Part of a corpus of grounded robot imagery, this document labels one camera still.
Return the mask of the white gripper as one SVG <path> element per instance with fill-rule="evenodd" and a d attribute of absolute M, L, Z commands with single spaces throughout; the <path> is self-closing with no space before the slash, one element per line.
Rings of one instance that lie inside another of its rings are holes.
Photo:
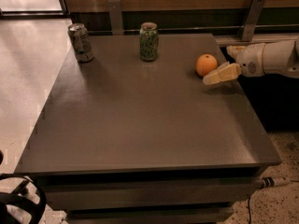
<path fill-rule="evenodd" d="M 261 77 L 263 71 L 263 49 L 265 43 L 249 46 L 227 46 L 228 55 L 238 63 L 223 63 L 203 78 L 205 85 L 214 85 L 221 82 L 237 79 L 242 74 L 245 77 Z"/>

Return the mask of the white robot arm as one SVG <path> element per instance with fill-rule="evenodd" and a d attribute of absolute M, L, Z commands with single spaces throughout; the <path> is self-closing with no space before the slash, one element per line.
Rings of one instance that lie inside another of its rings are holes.
<path fill-rule="evenodd" d="M 228 46 L 226 51 L 235 62 L 223 63 L 204 76 L 205 85 L 245 77 L 279 74 L 299 78 L 299 40 L 258 43 L 248 46 Z"/>

